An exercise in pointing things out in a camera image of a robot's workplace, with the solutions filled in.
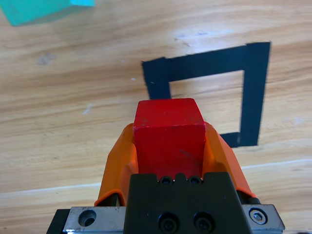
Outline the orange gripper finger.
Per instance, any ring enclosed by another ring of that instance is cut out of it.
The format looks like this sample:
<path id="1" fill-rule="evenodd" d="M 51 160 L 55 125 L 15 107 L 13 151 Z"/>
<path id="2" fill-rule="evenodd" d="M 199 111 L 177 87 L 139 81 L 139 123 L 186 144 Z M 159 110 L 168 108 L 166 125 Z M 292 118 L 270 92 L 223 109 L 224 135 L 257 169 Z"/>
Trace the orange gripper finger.
<path id="1" fill-rule="evenodd" d="M 236 190 L 250 197 L 256 197 L 246 181 L 232 148 L 211 124 L 206 122 L 205 125 L 206 136 L 202 174 L 204 175 L 208 172 L 228 172 Z"/>
<path id="2" fill-rule="evenodd" d="M 138 173 L 133 124 L 128 124 L 108 154 L 95 206 L 127 205 L 130 177 Z"/>

